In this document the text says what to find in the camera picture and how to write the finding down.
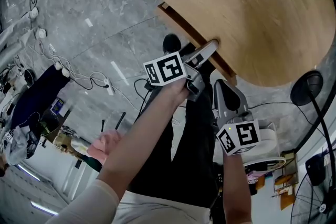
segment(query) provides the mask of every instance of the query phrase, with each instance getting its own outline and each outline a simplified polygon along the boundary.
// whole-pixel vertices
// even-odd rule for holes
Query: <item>human arm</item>
[[[152,153],[178,105],[187,97],[184,83],[182,79],[163,87],[104,163],[98,179],[108,184],[119,199]]]
[[[223,151],[223,206],[227,224],[251,222],[251,195],[242,157]]]

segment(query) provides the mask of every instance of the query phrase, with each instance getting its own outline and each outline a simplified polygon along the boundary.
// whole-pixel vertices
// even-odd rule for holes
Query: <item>white shirt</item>
[[[210,209],[126,191],[120,203],[114,190],[95,180],[47,224],[209,223]]]

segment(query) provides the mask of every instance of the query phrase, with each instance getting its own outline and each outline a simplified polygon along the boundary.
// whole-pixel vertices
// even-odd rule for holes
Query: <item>black fan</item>
[[[323,77],[314,70],[304,74],[293,86],[290,99],[295,105],[314,105],[321,122],[328,152],[306,162],[307,175],[300,184],[292,209],[291,223],[336,223],[336,162],[329,132],[316,103],[323,87]]]
[[[291,214],[291,224],[322,224],[335,223],[336,220],[336,193],[331,188],[332,171],[329,153],[319,155],[324,163],[324,180],[314,186],[308,175],[302,180]]]

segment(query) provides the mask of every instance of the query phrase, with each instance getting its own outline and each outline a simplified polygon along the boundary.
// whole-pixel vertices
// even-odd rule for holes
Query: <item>pink object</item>
[[[102,132],[100,133],[99,138],[89,146],[87,153],[103,165],[110,152],[116,147],[121,138],[122,136],[117,130]]]

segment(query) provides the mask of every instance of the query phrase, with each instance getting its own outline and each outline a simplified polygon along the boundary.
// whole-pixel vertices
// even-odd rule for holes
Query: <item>cable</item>
[[[29,0],[29,8],[30,10],[33,10],[33,8],[36,7],[37,0]]]
[[[138,119],[138,117],[140,116],[141,111],[142,111],[142,107],[143,107],[143,105],[145,104],[146,98],[147,98],[147,96],[148,96],[149,93],[150,93],[150,91],[148,91],[147,94],[145,95],[145,98],[143,99],[142,105],[141,105],[140,110],[139,110],[139,114],[138,114],[138,116],[136,117],[136,119]]]
[[[251,108],[249,109],[255,109],[259,106],[262,106],[262,105],[265,105],[265,104],[293,104],[291,102],[270,102],[270,103],[263,103],[263,104],[259,104],[259,105],[256,105],[256,106],[252,106]]]
[[[18,68],[23,68],[23,67],[22,67],[23,64],[22,64],[22,62],[21,62],[21,60],[20,60],[19,55],[17,55],[17,56],[14,57],[14,64],[16,64],[16,66],[17,66]]]
[[[55,128],[53,131],[51,131],[51,132],[49,132],[49,133],[47,133],[47,134],[41,135],[41,137],[46,137],[47,135],[49,135],[49,134],[51,134],[52,132],[56,131],[57,128]]]
[[[0,73],[0,76],[3,74],[3,72],[5,72],[6,70],[8,70],[6,72],[6,74],[3,76],[3,77],[5,77],[5,76],[8,77],[8,74],[12,70],[13,67],[15,67],[15,65],[12,65],[11,67],[6,67],[4,70],[2,70],[2,72]]]
[[[3,108],[1,109],[0,114],[2,114],[2,112],[4,111],[4,108],[5,108],[5,107],[11,102],[11,100],[12,100],[14,97],[16,97],[18,94],[20,94],[20,93],[17,93],[16,95],[14,95],[14,96],[9,100],[9,102],[3,106]]]
[[[135,86],[135,84],[138,82],[138,81],[140,81],[140,80],[144,80],[144,81],[146,81],[147,82],[147,80],[146,79],[137,79],[137,80],[135,80],[135,82],[134,82],[134,89],[135,89],[135,92],[137,93],[137,95],[138,96],[140,96],[141,97],[141,99],[147,104],[147,102],[146,102],[146,100],[145,100],[145,98],[144,97],[142,97],[142,95],[140,95],[139,93],[138,93],[138,91],[137,91],[137,87]]]
[[[35,113],[37,113],[38,114],[38,120],[37,120],[37,123],[39,122],[39,120],[40,120],[40,118],[41,118],[41,115],[40,115],[40,113],[38,113],[37,111],[35,111],[35,112],[33,112],[23,123],[20,123],[20,124],[18,124],[17,126],[20,126],[20,125],[22,125],[22,124],[24,124],[24,123],[26,123],[29,119],[30,119],[30,117],[31,116],[33,116]]]
[[[63,56],[57,55],[57,54],[55,53],[56,50],[55,50],[55,48],[53,47],[52,44],[49,45],[49,53],[50,53],[50,55],[51,55],[51,58],[49,58],[49,57],[46,56],[45,51],[44,51],[44,44],[42,43],[41,40],[39,40],[40,52],[36,51],[35,46],[34,46],[34,48],[33,48],[33,47],[31,47],[30,45],[28,45],[28,47],[29,47],[33,52],[37,53],[37,54],[40,55],[40,56],[45,57],[46,59],[48,59],[48,60],[50,60],[50,61],[53,61],[54,63],[59,62],[65,69],[67,69],[67,70],[70,72],[70,78],[69,78],[69,79],[73,80],[77,85],[81,86],[82,88],[84,88],[84,89],[86,89],[86,90],[92,90],[92,88],[93,88],[93,84],[92,84],[92,82],[93,82],[94,84],[96,84],[97,86],[99,86],[99,87],[102,87],[102,88],[108,88],[107,85],[105,85],[105,86],[101,86],[101,85],[98,85],[98,84],[96,83],[96,81],[104,82],[104,80],[99,79],[99,78],[96,78],[96,77],[93,77],[94,74],[100,74],[100,75],[102,75],[102,76],[104,77],[104,79],[107,79],[107,77],[106,77],[102,72],[95,71],[95,72],[91,73],[89,76],[86,76],[86,75],[83,75],[83,74],[80,74],[80,73],[75,73],[75,71],[74,71],[72,65],[71,65],[70,62],[69,62],[69,60],[68,60],[67,58],[63,57]],[[91,88],[86,88],[86,87],[83,86],[82,84],[78,83],[77,80],[90,80],[90,82],[91,82]],[[121,94],[121,95],[122,95],[128,102],[129,102],[129,104],[130,104],[135,110],[137,110],[137,111],[141,111],[141,110],[142,110],[142,108],[141,108],[141,110],[137,109],[137,108],[133,105],[133,103],[131,102],[131,100],[130,100],[130,99],[129,99],[129,98],[128,98],[122,91],[120,91],[118,88],[116,88],[116,87],[113,86],[113,85],[112,85],[112,87],[113,87],[116,91],[118,91],[118,92],[119,92],[119,93],[120,93],[120,94]],[[177,125],[177,126],[180,125],[180,122],[179,122],[178,120],[176,120],[176,119],[173,118],[173,121],[175,121],[175,123],[173,123],[173,124],[175,124],[175,125]]]
[[[256,105],[256,106],[252,106],[251,108],[249,108],[249,109],[255,109],[255,108],[257,108],[257,107],[259,107],[259,106],[262,106],[262,105],[265,105],[265,104],[292,104],[292,105],[295,105],[295,104],[293,104],[293,103],[291,103],[291,102],[269,102],[269,103],[263,103],[263,104],[259,104],[259,105]],[[297,105],[295,105],[300,111],[301,111],[301,113],[303,114],[303,116],[304,116],[304,118],[306,119],[306,121],[311,125],[311,126],[313,126],[313,124],[308,120],[308,118],[307,118],[307,116],[306,116],[306,114],[302,111],[302,109],[300,109],[300,107],[299,106],[297,106]],[[321,132],[321,130],[320,129],[318,129],[318,128],[316,128],[324,137],[325,137],[325,135]]]
[[[81,86],[82,88],[84,88],[84,89],[86,89],[86,90],[92,90],[93,89],[93,83],[95,84],[95,85],[97,85],[98,87],[101,87],[101,88],[108,88],[109,86],[108,85],[104,85],[104,86],[102,86],[102,85],[99,85],[99,84],[97,84],[95,81],[94,81],[94,79],[93,78],[90,78],[90,81],[91,81],[91,88],[86,88],[86,87],[84,87],[82,84],[79,84],[75,79],[73,79],[73,78],[69,78],[69,79],[71,79],[71,80],[73,80],[77,85],[79,85],[79,86]]]

